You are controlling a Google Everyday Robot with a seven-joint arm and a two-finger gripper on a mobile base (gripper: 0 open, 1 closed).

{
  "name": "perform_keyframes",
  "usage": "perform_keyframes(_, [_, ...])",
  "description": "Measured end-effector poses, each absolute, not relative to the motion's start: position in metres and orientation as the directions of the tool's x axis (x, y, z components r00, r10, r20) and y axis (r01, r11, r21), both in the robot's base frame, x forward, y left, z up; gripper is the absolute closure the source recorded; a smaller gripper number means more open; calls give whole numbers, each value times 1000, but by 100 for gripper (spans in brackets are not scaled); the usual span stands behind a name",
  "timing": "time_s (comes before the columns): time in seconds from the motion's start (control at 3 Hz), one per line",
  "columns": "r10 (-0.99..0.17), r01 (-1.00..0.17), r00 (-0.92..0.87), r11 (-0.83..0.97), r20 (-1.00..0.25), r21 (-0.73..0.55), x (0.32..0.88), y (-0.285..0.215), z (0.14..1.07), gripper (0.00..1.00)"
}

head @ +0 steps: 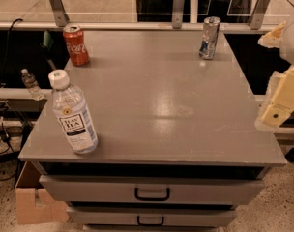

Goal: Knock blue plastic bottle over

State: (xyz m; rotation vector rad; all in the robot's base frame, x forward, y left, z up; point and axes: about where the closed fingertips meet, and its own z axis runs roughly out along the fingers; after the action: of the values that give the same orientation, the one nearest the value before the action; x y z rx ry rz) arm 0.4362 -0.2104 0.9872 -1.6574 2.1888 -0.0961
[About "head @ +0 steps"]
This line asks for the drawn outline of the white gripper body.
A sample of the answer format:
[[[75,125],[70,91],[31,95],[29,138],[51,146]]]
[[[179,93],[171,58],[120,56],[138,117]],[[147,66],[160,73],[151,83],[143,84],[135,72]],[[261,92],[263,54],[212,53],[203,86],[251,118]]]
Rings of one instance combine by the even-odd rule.
[[[294,65],[294,14],[288,18],[282,30],[279,53],[282,59]]]

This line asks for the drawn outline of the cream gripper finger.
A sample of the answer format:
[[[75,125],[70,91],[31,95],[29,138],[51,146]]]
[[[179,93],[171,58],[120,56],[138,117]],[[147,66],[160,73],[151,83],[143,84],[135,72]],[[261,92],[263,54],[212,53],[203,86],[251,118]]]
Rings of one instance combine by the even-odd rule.
[[[261,36],[257,43],[266,48],[279,48],[282,31],[285,25],[285,21],[280,23],[273,30]]]
[[[274,71],[262,102],[255,127],[276,131],[294,112],[294,65],[284,73]]]

